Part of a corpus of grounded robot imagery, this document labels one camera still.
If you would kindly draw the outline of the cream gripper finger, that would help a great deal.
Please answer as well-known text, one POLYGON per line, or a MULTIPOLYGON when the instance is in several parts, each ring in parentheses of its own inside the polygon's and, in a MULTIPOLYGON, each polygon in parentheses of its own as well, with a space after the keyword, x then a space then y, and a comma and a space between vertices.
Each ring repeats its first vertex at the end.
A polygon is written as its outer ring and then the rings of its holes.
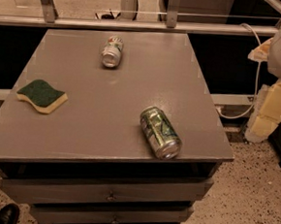
POLYGON ((250 143, 259 143, 266 140, 280 123, 281 80, 278 80, 273 86, 264 84, 259 90, 244 137, 250 143))

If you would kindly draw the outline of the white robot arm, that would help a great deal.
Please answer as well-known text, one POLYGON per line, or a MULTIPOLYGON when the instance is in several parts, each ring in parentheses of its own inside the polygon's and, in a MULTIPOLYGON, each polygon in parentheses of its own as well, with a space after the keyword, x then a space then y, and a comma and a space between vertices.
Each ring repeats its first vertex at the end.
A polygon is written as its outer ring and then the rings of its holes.
POLYGON ((263 85, 250 114, 245 139, 259 143, 267 139, 281 123, 281 28, 248 54, 250 60, 266 62, 268 71, 277 77, 272 86, 263 85))

